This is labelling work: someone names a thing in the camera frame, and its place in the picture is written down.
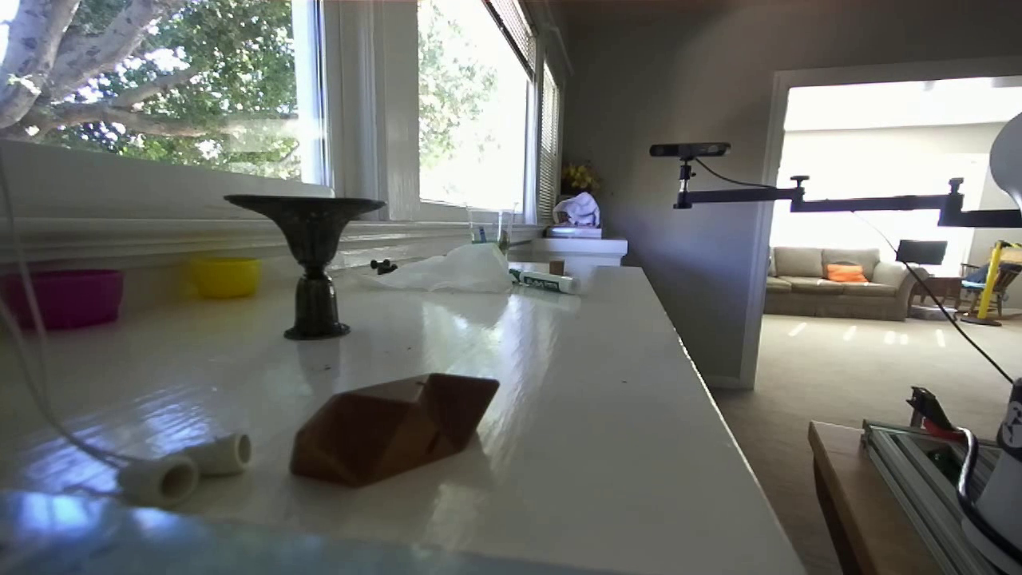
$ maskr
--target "gray wall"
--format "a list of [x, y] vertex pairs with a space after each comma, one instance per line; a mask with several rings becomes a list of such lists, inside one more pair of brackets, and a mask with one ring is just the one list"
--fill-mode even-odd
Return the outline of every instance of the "gray wall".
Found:
[[770, 208], [672, 212], [678, 160], [652, 160], [647, 144], [730, 139], [730, 153], [712, 167], [763, 180], [777, 148], [777, 74], [856, 68], [856, 81], [866, 81], [891, 74], [889, 65], [909, 65], [901, 69], [912, 76], [997, 69], [997, 62], [1022, 59], [1022, 3], [639, 7], [565, 3], [565, 156], [591, 160], [604, 175], [606, 227], [630, 241], [630, 261], [647, 271], [706, 381], [751, 386]]

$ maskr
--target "yellow container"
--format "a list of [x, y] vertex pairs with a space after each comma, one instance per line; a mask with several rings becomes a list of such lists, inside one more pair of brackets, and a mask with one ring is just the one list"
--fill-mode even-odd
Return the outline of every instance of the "yellow container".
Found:
[[192, 259], [190, 278], [205, 300], [240, 300], [259, 291], [259, 259], [242, 255], [210, 255]]

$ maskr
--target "wire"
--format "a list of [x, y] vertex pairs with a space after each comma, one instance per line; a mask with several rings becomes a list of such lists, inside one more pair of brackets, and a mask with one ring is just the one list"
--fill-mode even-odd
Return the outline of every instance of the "wire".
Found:
[[702, 164], [702, 156], [693, 156], [693, 164], [698, 164], [710, 175], [716, 175], [727, 186], [763, 189], [759, 181], [727, 180], [727, 175], [716, 172], [710, 164]]
[[40, 415], [66, 440], [75, 443], [77, 451], [82, 451], [85, 458], [104, 463], [104, 465], [125, 465], [125, 463], [135, 463], [137, 458], [125, 458], [119, 451], [104, 451], [104, 446], [97, 446], [82, 437], [77, 437], [62, 418], [58, 411], [50, 410], [50, 394], [47, 394], [47, 377], [50, 377], [50, 361], [47, 361], [47, 334], [46, 334], [46, 322], [42, 322], [42, 312], [40, 312], [40, 296], [35, 296], [35, 286], [32, 286], [32, 275], [29, 275], [29, 261], [25, 261], [25, 249], [21, 249], [21, 232], [18, 232], [18, 225], [17, 225], [17, 213], [12, 213], [12, 199], [10, 199], [10, 181], [8, 181], [8, 170], [4, 170], [4, 156], [0, 156], [0, 195], [4, 195], [4, 212], [8, 212], [8, 227], [10, 227], [10, 246], [12, 246], [12, 261], [17, 261], [17, 275], [18, 275], [18, 286], [25, 294], [25, 303], [29, 303], [29, 316], [32, 316], [32, 328], [40, 333], [40, 364], [32, 368], [32, 353], [29, 353], [29, 345], [12, 320], [12, 312], [0, 303], [0, 320], [4, 326], [10, 328], [10, 337], [17, 345], [17, 358], [25, 372], [25, 386], [29, 386], [29, 395], [40, 410]]
[[[899, 246], [891, 243], [891, 235], [885, 235], [881, 231], [875, 231], [885, 243], [889, 243], [889, 249], [891, 251], [899, 251]], [[992, 353], [987, 353], [987, 349], [985, 345], [978, 345], [965, 328], [961, 328], [961, 322], [948, 312], [948, 306], [929, 291], [929, 283], [923, 280], [923, 275], [912, 267], [912, 265], [906, 265], [906, 261], [901, 261], [909, 275], [912, 275], [912, 280], [923, 286], [923, 294], [937, 303], [937, 310], [953, 322], [953, 328], [1009, 383], [1009, 386], [1015, 386], [1015, 377], [992, 358]]]

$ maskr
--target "sofa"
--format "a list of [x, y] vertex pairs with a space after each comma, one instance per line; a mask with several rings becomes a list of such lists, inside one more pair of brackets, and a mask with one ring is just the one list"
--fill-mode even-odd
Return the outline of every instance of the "sofa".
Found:
[[877, 249], [770, 246], [767, 312], [905, 320], [909, 291]]

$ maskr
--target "orange pillow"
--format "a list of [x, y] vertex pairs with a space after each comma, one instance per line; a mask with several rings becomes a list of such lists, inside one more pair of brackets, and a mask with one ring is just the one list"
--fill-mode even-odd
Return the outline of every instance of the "orange pillow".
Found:
[[828, 265], [828, 280], [866, 283], [862, 265]]

